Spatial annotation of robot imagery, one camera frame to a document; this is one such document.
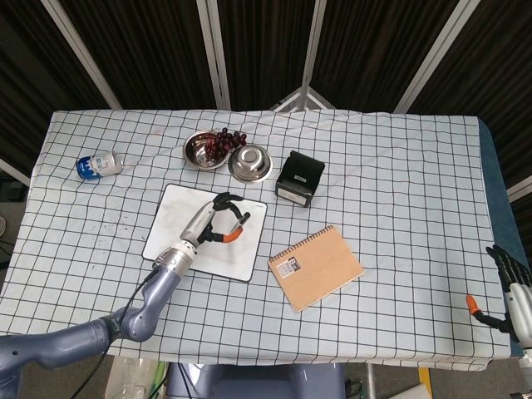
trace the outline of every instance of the brown notebook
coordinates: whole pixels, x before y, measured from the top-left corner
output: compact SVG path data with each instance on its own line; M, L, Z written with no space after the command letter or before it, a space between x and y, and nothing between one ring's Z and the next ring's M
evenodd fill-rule
M364 273L332 226L270 258L268 265L294 312L301 312Z

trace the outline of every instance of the red grapes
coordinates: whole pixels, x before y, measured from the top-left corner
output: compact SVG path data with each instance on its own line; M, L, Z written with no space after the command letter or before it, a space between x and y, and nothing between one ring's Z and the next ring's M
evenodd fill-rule
M228 132L227 127L225 127L216 134L216 138L207 139L205 153L209 158L220 159L226 156L232 149L246 145L247 138L248 135L245 133L241 134L235 131L235 133L231 134Z

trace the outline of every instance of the can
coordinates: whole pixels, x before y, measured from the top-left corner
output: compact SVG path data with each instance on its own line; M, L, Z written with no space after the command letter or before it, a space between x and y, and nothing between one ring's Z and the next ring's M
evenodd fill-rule
M122 172L124 165L115 151L84 156L76 161L77 174L82 179L94 180Z

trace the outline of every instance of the table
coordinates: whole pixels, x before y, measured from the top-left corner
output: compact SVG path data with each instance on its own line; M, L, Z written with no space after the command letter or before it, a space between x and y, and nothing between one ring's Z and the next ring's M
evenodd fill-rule
M185 163L186 137L224 126L267 148L274 168L263 183L242 185L226 165L197 171ZM140 254L173 183L268 204L253 276L241 283L190 271L155 336L115 342L111 354L483 369L508 357L510 345L466 308L469 292L490 314L505 311L483 250L494 239L479 131L475 117L340 110L56 112L2 289L0 331L55 331L124 306L151 268ZM75 160L97 150L126 155L123 172L81 181ZM291 150L326 163L308 209L274 194ZM327 224L342 232L366 273L294 313L268 257Z

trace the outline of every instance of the stainless steel bowl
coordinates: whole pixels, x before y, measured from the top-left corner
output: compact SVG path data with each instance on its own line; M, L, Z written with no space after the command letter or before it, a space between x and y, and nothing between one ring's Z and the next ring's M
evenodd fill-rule
M273 162L261 146L248 144L238 148L229 158L229 173L240 183L258 183L268 178Z
M216 138L213 131L196 131L191 137L186 139L183 145L183 156L187 161L200 170L212 170L220 167L231 155L228 152L220 158L212 158L205 153L208 139Z

